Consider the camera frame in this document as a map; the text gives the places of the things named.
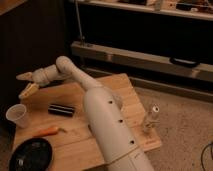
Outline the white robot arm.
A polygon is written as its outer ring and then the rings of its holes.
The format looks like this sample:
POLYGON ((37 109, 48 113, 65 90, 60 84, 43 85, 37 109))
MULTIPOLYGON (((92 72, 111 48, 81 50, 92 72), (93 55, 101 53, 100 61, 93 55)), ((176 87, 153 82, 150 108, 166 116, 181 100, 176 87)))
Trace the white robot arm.
POLYGON ((29 81, 19 98, 27 98, 40 87, 70 76, 85 90, 83 108, 108 171, 154 171, 124 120, 120 97, 79 69, 68 57, 60 56, 51 66, 17 75, 18 80, 29 81))

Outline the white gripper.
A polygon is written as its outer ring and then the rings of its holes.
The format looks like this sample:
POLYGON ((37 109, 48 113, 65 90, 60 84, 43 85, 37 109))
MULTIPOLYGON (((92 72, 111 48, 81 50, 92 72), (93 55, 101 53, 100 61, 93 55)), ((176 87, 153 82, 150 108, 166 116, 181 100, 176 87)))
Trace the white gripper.
POLYGON ((48 85, 50 82, 55 80, 58 75, 59 72, 55 65, 37 69, 33 72, 33 74, 31 72, 26 72, 17 75, 16 76, 17 80, 22 81, 33 80, 35 82, 35 83, 28 83, 25 89, 19 94, 19 98, 25 99, 31 96, 39 89, 39 85, 48 85))

